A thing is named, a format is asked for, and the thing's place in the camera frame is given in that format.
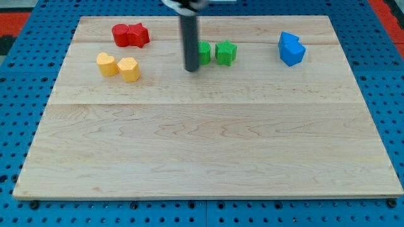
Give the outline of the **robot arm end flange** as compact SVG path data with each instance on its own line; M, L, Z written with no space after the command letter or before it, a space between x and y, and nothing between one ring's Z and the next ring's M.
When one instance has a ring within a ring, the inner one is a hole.
M183 16L196 16L205 8L208 0L162 0L162 3Z

